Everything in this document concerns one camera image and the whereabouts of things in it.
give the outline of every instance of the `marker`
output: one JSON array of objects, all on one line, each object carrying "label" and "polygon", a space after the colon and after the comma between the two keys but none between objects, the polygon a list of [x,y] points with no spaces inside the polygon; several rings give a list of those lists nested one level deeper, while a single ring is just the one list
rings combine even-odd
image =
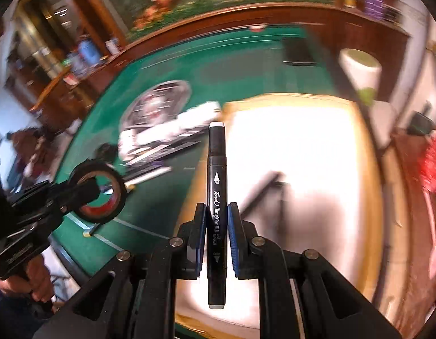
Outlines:
[{"label": "marker", "polygon": [[227,277],[227,158],[222,122],[212,122],[209,128],[207,207],[208,306],[220,310],[225,305]]}]

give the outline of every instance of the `paper towel roll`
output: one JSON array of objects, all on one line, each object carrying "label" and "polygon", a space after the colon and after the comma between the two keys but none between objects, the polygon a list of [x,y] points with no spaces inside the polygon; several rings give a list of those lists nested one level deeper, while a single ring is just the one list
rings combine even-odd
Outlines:
[{"label": "paper towel roll", "polygon": [[381,78],[381,64],[376,58],[358,49],[340,51],[339,63],[356,89],[362,102],[373,104]]}]

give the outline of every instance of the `green felt surface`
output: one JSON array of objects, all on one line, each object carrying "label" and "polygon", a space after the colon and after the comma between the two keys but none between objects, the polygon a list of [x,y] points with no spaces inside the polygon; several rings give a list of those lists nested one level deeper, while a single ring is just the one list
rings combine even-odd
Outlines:
[{"label": "green felt surface", "polygon": [[[335,94],[322,65],[283,63],[282,38],[304,35],[297,27],[269,27],[260,33],[228,31],[169,47],[129,64],[79,129],[56,181],[68,179],[74,167],[92,157],[102,143],[116,144],[119,121],[126,108],[160,82],[182,79],[190,83],[192,95],[185,110],[205,101],[223,105],[271,92]],[[90,224],[70,216],[54,232],[55,238],[89,274],[108,262],[118,248],[150,252],[163,237],[171,237],[202,151],[200,145],[177,156],[168,162],[172,172],[138,185],[118,219],[101,228],[97,237],[83,237],[84,225]],[[115,166],[123,173],[119,163],[117,160]]]}]

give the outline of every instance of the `pink utensil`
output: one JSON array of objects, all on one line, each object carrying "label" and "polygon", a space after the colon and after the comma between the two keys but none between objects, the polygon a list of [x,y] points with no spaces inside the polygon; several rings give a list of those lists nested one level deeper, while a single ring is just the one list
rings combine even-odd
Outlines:
[{"label": "pink utensil", "polygon": [[426,188],[422,188],[425,197],[425,203],[427,204],[428,217],[430,219],[430,228],[431,228],[431,241],[433,247],[430,253],[430,262],[428,266],[428,276],[430,279],[433,279],[436,276],[436,227],[434,222],[434,213],[433,208],[431,206],[430,193]]}]

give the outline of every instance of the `wooden cabinet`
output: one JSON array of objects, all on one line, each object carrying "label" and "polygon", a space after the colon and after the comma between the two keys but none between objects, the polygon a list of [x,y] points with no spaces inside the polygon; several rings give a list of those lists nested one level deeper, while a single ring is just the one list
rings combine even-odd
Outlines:
[{"label": "wooden cabinet", "polygon": [[50,120],[51,127],[56,131],[64,131],[77,118],[83,120],[98,97],[87,83],[68,87],[63,78],[69,70],[69,67],[65,68],[53,79],[31,108],[41,121]]},{"label": "wooden cabinet", "polygon": [[382,65],[378,100],[389,101],[397,83],[408,34],[393,25],[375,21],[356,9],[317,3],[260,3],[230,7],[179,21],[130,44],[86,82],[99,94],[130,62],[144,55],[201,34],[258,24],[297,24],[317,36],[337,59],[343,48],[373,55]]}]

